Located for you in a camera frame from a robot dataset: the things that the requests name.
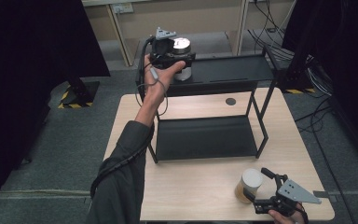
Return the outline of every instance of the electrical outlet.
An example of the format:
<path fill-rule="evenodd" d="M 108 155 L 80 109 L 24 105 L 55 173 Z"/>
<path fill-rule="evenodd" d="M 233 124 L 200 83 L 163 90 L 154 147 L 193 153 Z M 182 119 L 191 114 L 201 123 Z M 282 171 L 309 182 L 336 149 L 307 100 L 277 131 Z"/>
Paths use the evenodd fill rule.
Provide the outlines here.
<path fill-rule="evenodd" d="M 133 12 L 132 3 L 115 3 L 110 5 L 110 7 L 117 14 Z"/>

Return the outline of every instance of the wire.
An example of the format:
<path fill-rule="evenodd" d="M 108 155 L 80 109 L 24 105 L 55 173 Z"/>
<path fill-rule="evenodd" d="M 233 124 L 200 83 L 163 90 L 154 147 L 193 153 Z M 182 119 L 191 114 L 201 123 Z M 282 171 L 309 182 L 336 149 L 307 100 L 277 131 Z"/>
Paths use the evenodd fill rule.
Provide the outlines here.
<path fill-rule="evenodd" d="M 269 35 L 268 31 L 266 31 L 266 34 L 269 37 L 269 39 L 272 40 L 272 37 Z M 284 54 L 288 55 L 289 57 L 295 56 L 295 54 L 292 53 L 292 52 L 287 52 L 287 51 L 284 51 L 284 50 L 282 50 L 280 48 L 276 48 L 276 47 L 272 47 L 272 46 L 270 46 L 270 47 L 273 48 L 273 49 L 279 50 L 281 53 L 284 53 Z"/>
<path fill-rule="evenodd" d="M 318 135 L 316 134 L 316 132 L 314 131 L 314 127 L 313 127 L 313 118 L 315 117 L 317 111 L 319 110 L 319 107 L 321 107 L 322 104 L 324 104 L 328 99 L 329 99 L 329 98 L 324 99 L 324 100 L 318 105 L 318 107 L 316 107 L 315 111 L 313 112 L 312 117 L 310 117 L 310 127 L 312 128 L 312 133 L 313 133 L 313 136 L 315 137 L 315 140 L 316 140 L 316 142 L 317 142 L 317 144 L 318 144 L 318 146 L 319 146 L 319 149 L 320 149 L 321 152 L 322 152 L 322 156 L 324 157 L 324 161 L 325 161 L 325 163 L 326 163 L 326 165 L 327 165 L 327 169 L 328 169 L 328 171 L 330 172 L 331 176 L 333 177 L 333 180 L 334 180 L 334 182 L 335 182 L 336 185 L 337 185 L 339 194 L 341 195 L 341 197 L 342 197 L 342 199 L 343 199 L 343 201 L 344 201 L 344 204 L 345 204 L 345 206 L 346 206 L 346 208 L 347 208 L 347 210 L 348 210 L 348 213 L 349 213 L 349 215 L 350 215 L 350 217 L 351 217 L 351 221 L 352 221 L 352 223 L 356 223 L 355 220 L 354 220 L 353 214 L 352 214 L 352 212 L 351 212 L 351 209 L 350 209 L 350 207 L 348 206 L 347 199 L 346 199 L 344 193 L 342 192 L 341 186 L 338 184 L 337 178 L 336 178 L 336 176 L 335 176 L 334 173 L 333 173 L 333 170 L 332 170 L 332 168 L 331 168 L 331 166 L 330 166 L 330 163 L 329 163 L 329 161 L 328 161 L 328 159 L 327 159 L 327 157 L 326 157 L 326 155 L 325 155 L 325 153 L 324 153 L 324 149 L 323 149 L 323 147 L 322 147 L 322 144 L 321 144 L 321 142 L 319 141 L 319 137 L 318 137 Z"/>
<path fill-rule="evenodd" d="M 264 14 L 266 15 L 258 6 L 257 6 L 257 3 L 255 3 L 255 6 Z M 261 31 L 260 35 L 257 37 L 257 40 L 255 41 L 255 46 L 257 45 L 258 43 L 258 40 L 260 39 L 260 36 L 263 34 L 263 32 L 266 30 L 266 26 L 267 26 L 267 23 L 269 22 L 269 16 L 267 16 L 267 19 L 266 19 L 266 22 L 264 23 L 264 27 L 263 27 L 263 30 Z"/>
<path fill-rule="evenodd" d="M 140 69 L 140 73 L 142 73 L 141 75 L 143 75 L 145 73 L 145 61 L 144 61 L 144 57 L 145 57 L 145 54 L 146 54 L 146 48 L 147 48 L 147 45 L 152 43 L 152 41 L 155 39 L 155 37 L 153 36 L 150 36 L 144 43 L 144 46 L 142 47 L 142 52 L 141 52 L 141 59 L 139 60 L 139 69 Z"/>
<path fill-rule="evenodd" d="M 150 145 L 150 141 L 153 138 L 154 124 L 152 125 L 152 128 L 150 130 L 151 131 L 145 141 L 143 141 L 143 144 L 138 147 L 136 151 L 132 153 L 128 158 L 124 159 L 123 161 L 117 162 L 114 166 L 108 165 L 109 162 L 112 160 L 112 157 L 109 157 L 108 159 L 103 161 L 98 176 L 94 179 L 94 181 L 92 181 L 91 188 L 89 189 L 89 195 L 91 196 L 91 199 L 93 199 L 95 192 L 97 191 L 98 185 L 101 183 L 101 181 L 103 181 L 108 175 L 120 169 L 122 166 L 133 162 L 136 158 L 140 157 L 147 151 L 147 147 Z M 124 148 L 119 142 L 117 142 L 117 147 Z"/>
<path fill-rule="evenodd" d="M 277 26 L 277 24 L 275 23 L 274 18 L 272 17 L 271 10 L 270 10 L 270 8 L 269 8 L 269 4 L 270 4 L 270 2 L 269 2 L 269 0 L 267 0 L 267 11 L 268 11 L 268 15 L 271 17 L 272 24 L 274 25 L 274 29 L 277 29 L 278 26 Z M 281 33 L 278 32 L 278 35 L 281 37 L 281 39 L 283 39 L 283 36 L 281 35 Z"/>
<path fill-rule="evenodd" d="M 295 7 L 296 0 L 293 1 L 292 5 L 290 6 L 289 12 L 287 13 L 286 17 L 284 18 L 282 24 L 278 27 L 278 33 L 282 30 L 283 25 L 286 23 L 287 19 L 289 18 L 289 15 L 292 13 L 293 8 Z M 277 35 L 275 34 L 274 38 L 272 39 L 271 46 L 274 46 L 275 39 Z"/>
<path fill-rule="evenodd" d="M 263 15 L 267 18 L 266 25 L 267 25 L 267 22 L 270 21 L 275 27 L 278 27 L 278 26 L 275 24 L 275 22 L 274 22 L 272 19 L 269 18 L 269 15 L 266 14 L 266 13 L 257 5 L 257 2 L 255 2 L 255 7 L 257 7 L 257 9 L 258 9 L 261 13 L 263 13 Z"/>
<path fill-rule="evenodd" d="M 142 87 L 142 86 L 144 86 L 144 87 L 151 87 L 151 86 L 156 85 L 157 83 L 161 84 L 162 89 L 164 89 L 164 97 L 165 97 L 165 103 L 166 103 L 166 104 L 165 104 L 165 109 L 164 109 L 164 111 L 163 111 L 161 114 L 158 114 L 159 116 L 162 116 L 162 115 L 164 115 L 164 114 L 167 112 L 167 110 L 168 110 L 168 95 L 167 95 L 167 89 L 165 88 L 164 84 L 163 84 L 160 80 L 157 79 L 156 82 L 153 83 L 153 84 L 141 84 L 141 85 L 138 85 L 138 86 L 136 87 L 136 89 L 139 90 L 139 88 Z M 135 91 L 135 99 L 136 99 L 136 102 L 138 103 L 139 106 L 142 106 L 141 102 L 140 102 L 139 99 L 138 99 L 138 95 L 136 94 L 136 92 L 137 92 L 137 91 Z"/>
<path fill-rule="evenodd" d="M 310 76 L 310 81 L 312 82 L 312 84 L 318 88 L 319 91 L 323 92 L 324 94 L 327 94 L 329 96 L 332 96 L 333 94 L 330 92 L 330 90 L 328 90 L 324 84 L 322 82 L 320 82 L 318 80 L 318 78 L 315 76 L 315 74 L 312 72 L 312 69 L 309 67 L 308 69 L 308 73 Z"/>
<path fill-rule="evenodd" d="M 318 130 L 315 130 L 314 132 L 319 132 L 319 131 L 322 130 L 322 128 L 324 127 L 323 118 L 324 118 L 324 116 L 325 116 L 326 114 L 328 114 L 328 113 L 330 113 L 330 112 L 331 112 L 331 110 L 324 112 L 324 113 L 322 114 L 322 116 L 321 116 L 320 118 L 318 118 L 318 120 L 316 120 L 315 122 L 312 123 L 312 125 L 315 125 L 315 124 L 317 124 L 317 123 L 321 123 L 320 128 L 319 128 Z M 297 127 L 297 128 L 300 130 L 301 133 L 302 133 L 302 132 L 312 133 L 312 131 L 309 131 L 309 130 L 308 130 L 308 128 L 310 128 L 310 125 L 309 125 L 308 127 L 306 127 L 306 128 L 301 128 L 301 127 Z"/>
<path fill-rule="evenodd" d="M 248 32 L 249 32 L 249 34 L 251 35 L 252 39 L 255 41 L 255 43 L 256 43 L 260 48 L 263 48 L 263 45 L 267 45 L 267 43 L 264 42 L 264 41 L 261 40 L 261 39 L 259 39 L 259 42 L 261 42 L 261 44 L 258 43 L 258 41 L 256 41 L 255 31 L 254 31 L 254 30 L 252 30 L 252 31 L 254 32 L 254 34 L 252 34 L 250 30 L 248 30 Z M 274 56 L 276 56 L 278 59 L 283 60 L 283 61 L 290 61 L 290 60 L 292 60 L 291 58 L 289 58 L 289 57 L 287 57 L 287 56 L 285 56 L 285 55 L 280 54 L 279 52 L 277 52 L 277 50 L 280 50 L 280 49 L 278 49 L 278 48 L 276 48 L 276 47 L 274 47 L 273 49 L 271 49 L 271 51 L 274 53 Z"/>
<path fill-rule="evenodd" d="M 147 65 L 144 66 L 144 70 L 146 69 L 147 66 L 149 66 L 150 64 L 154 63 L 159 57 L 161 57 L 161 55 L 157 56 L 153 61 L 151 61 L 150 63 L 148 63 Z"/>
<path fill-rule="evenodd" d="M 320 109 L 320 110 L 316 111 L 316 113 L 319 113 L 319 112 L 321 112 L 321 111 L 324 111 L 324 110 L 326 110 L 326 109 L 328 109 L 328 108 L 330 108 L 330 106 L 327 106 L 327 107 L 325 107 L 325 108 L 323 108 L 323 109 Z M 312 116 L 313 113 L 314 113 L 314 112 L 312 112 L 312 113 L 310 113 L 310 114 L 308 114 L 308 115 L 306 115 L 306 116 L 303 116 L 303 117 L 301 117 L 301 118 L 299 118 L 299 119 L 295 119 L 295 122 L 298 122 L 298 121 L 300 121 L 300 120 L 302 120 L 302 119 L 306 119 L 307 117 Z"/>

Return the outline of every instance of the jacket sleeve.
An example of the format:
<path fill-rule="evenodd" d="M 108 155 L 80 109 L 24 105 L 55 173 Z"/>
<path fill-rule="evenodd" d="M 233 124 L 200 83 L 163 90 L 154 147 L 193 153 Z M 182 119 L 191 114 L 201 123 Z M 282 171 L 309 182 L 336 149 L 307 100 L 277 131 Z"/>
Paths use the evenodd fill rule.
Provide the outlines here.
<path fill-rule="evenodd" d="M 127 123 L 112 155 L 101 165 L 99 175 L 117 165 L 119 168 L 99 182 L 87 223 L 139 223 L 145 189 L 145 150 L 153 132 L 153 128 L 142 123 Z"/>

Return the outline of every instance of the black metal rack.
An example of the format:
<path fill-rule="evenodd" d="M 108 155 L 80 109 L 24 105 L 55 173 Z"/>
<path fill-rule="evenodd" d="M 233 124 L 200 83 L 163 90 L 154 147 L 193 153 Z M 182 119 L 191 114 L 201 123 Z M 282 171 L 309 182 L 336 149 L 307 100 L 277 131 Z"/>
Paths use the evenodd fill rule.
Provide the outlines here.
<path fill-rule="evenodd" d="M 266 55 L 273 65 L 272 70 Z M 282 71 L 270 49 L 265 46 L 261 54 L 251 56 L 196 60 L 191 71 L 190 79 L 172 81 L 168 97 L 250 91 L 246 112 L 240 116 L 201 119 L 162 119 L 158 116 L 156 152 L 149 146 L 154 162 L 239 156 L 255 156 L 258 159 L 269 139 L 263 117 L 277 76 Z M 255 90 L 258 82 L 268 80 L 268 94 L 260 110 Z M 138 85 L 142 83 L 140 75 L 136 82 Z M 259 148 L 248 119 L 252 105 L 264 136 Z"/>

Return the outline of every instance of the white cup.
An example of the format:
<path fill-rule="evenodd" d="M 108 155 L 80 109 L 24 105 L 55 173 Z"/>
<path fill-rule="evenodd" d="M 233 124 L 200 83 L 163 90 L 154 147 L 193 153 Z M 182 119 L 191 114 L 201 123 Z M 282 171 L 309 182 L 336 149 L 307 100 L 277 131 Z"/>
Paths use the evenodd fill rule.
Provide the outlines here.
<path fill-rule="evenodd" d="M 246 188 L 255 196 L 262 183 L 263 175 L 258 170 L 247 169 L 242 173 L 241 180 L 235 188 L 235 196 L 243 203 L 251 203 L 243 194 L 243 189 Z"/>

